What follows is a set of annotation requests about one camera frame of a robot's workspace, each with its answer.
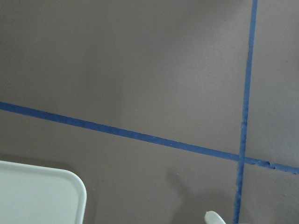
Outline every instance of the blue stripe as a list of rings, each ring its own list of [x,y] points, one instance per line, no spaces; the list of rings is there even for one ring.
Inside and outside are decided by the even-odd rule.
[[[248,53],[248,59],[246,65],[245,87],[244,87],[244,98],[243,98],[243,115],[242,115],[240,153],[239,153],[238,174],[237,174],[237,191],[235,194],[234,223],[239,223],[239,216],[240,216],[240,209],[241,209],[246,138],[247,138],[247,119],[248,119],[248,112],[249,112],[251,68],[252,68],[254,36],[255,36],[255,29],[256,29],[256,12],[257,12],[257,0],[253,0],[251,21],[250,21],[250,31],[249,31],[249,53]]]
[[[227,160],[232,160],[232,161],[239,160],[239,156],[236,154],[226,153],[226,152],[209,149],[209,148],[204,148],[204,147],[199,147],[199,146],[194,146],[194,145],[189,145],[189,144],[185,144],[185,143],[178,142],[178,141],[163,139],[163,138],[159,138],[159,137],[152,136],[152,135],[142,134],[142,133],[138,133],[138,132],[132,132],[132,131],[128,131],[128,130],[117,128],[117,127],[101,125],[101,124],[93,123],[90,121],[80,120],[80,119],[76,119],[76,118],[70,118],[70,117],[66,117],[66,116],[62,116],[62,115],[58,115],[58,114],[54,114],[54,113],[39,111],[39,110],[35,110],[35,109],[23,107],[23,106],[17,106],[14,104],[0,102],[0,110],[18,113],[18,114],[22,114],[22,115],[27,115],[27,116],[31,116],[34,118],[41,118],[44,120],[55,121],[55,122],[62,123],[62,124],[73,125],[76,127],[91,129],[91,130],[95,130],[98,132],[114,134],[114,135],[123,136],[123,137],[136,139],[136,140],[140,140],[140,141],[146,141],[146,142],[150,142],[150,143],[154,143],[154,144],[162,145],[162,146],[167,146],[167,147],[171,147],[171,148],[178,148],[178,149],[182,149],[182,150],[189,151],[189,152],[205,154],[205,155],[223,158],[223,159],[227,159]],[[281,165],[281,164],[271,164],[268,161],[258,160],[258,159],[248,158],[248,157],[245,158],[245,162],[250,165],[258,165],[258,166],[265,167],[265,168],[276,169],[276,170],[293,173],[293,174],[299,174],[299,168],[296,168],[296,167],[289,167],[289,166],[285,166],[285,165]]]

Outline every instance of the white plastic tray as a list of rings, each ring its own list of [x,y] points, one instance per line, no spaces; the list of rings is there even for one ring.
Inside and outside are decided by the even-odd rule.
[[[85,204],[74,173],[0,161],[0,224],[82,224]]]

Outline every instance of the blue line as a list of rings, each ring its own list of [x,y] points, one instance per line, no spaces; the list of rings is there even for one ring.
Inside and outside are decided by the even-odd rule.
[[[136,140],[140,140],[140,141],[146,141],[146,142],[163,145],[163,146],[167,146],[167,147],[178,148],[178,149],[182,149],[185,151],[195,152],[195,153],[199,153],[199,154],[205,154],[205,155],[223,158],[223,159],[227,159],[227,160],[231,160],[231,161],[239,160],[239,156],[236,154],[226,153],[226,152],[209,149],[209,148],[204,148],[204,147],[199,147],[199,146],[194,146],[194,145],[189,145],[189,144],[185,144],[185,143],[178,142],[178,141],[163,139],[163,138],[159,138],[159,137],[152,136],[152,135],[142,134],[142,133],[138,133],[138,132],[132,132],[132,131],[128,131],[128,130],[117,128],[117,127],[101,125],[101,124],[93,123],[90,121],[80,120],[80,119],[76,119],[76,118],[70,118],[70,117],[66,117],[66,116],[62,116],[62,115],[58,115],[58,114],[54,114],[54,113],[39,111],[39,110],[35,110],[35,109],[23,107],[23,106],[17,106],[14,104],[0,102],[0,110],[18,113],[18,114],[22,114],[22,115],[27,115],[27,116],[31,116],[34,118],[50,120],[50,121],[54,121],[54,122],[58,122],[58,123],[62,123],[62,124],[76,126],[76,127],[91,129],[91,130],[95,130],[98,132],[114,134],[114,135],[123,136],[123,137],[136,139]],[[299,168],[296,168],[296,167],[289,167],[289,166],[285,166],[285,165],[281,165],[281,164],[271,164],[268,161],[258,160],[258,159],[248,158],[248,157],[245,158],[245,162],[250,165],[258,165],[258,166],[265,167],[265,168],[276,169],[276,170],[293,173],[293,174],[299,174]]]
[[[249,53],[246,65],[245,75],[245,87],[244,87],[244,99],[243,99],[243,115],[242,115],[242,126],[241,126],[241,141],[240,141],[240,153],[238,163],[238,174],[237,174],[237,191],[235,194],[235,210],[234,210],[234,223],[239,223],[240,209],[241,209],[241,198],[242,198],[242,187],[243,187],[243,174],[245,164],[245,151],[246,151],[246,138],[247,138],[247,119],[249,112],[249,96],[250,96],[250,79],[251,79],[251,68],[252,68],[252,57],[254,47],[254,36],[256,30],[256,12],[257,12],[257,0],[252,1],[250,31],[249,31]]]

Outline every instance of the gray floor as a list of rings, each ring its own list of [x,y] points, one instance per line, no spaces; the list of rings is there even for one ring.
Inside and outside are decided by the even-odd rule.
[[[238,154],[249,0],[0,1],[0,101]],[[258,4],[246,155],[298,167],[299,2]],[[85,224],[232,223],[237,163],[0,111],[0,159],[64,168]],[[241,220],[299,220],[298,176],[245,166]]]

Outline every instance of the white plate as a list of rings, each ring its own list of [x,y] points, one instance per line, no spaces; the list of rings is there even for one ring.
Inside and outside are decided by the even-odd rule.
[[[74,173],[0,161],[1,224],[82,224],[85,204]]]

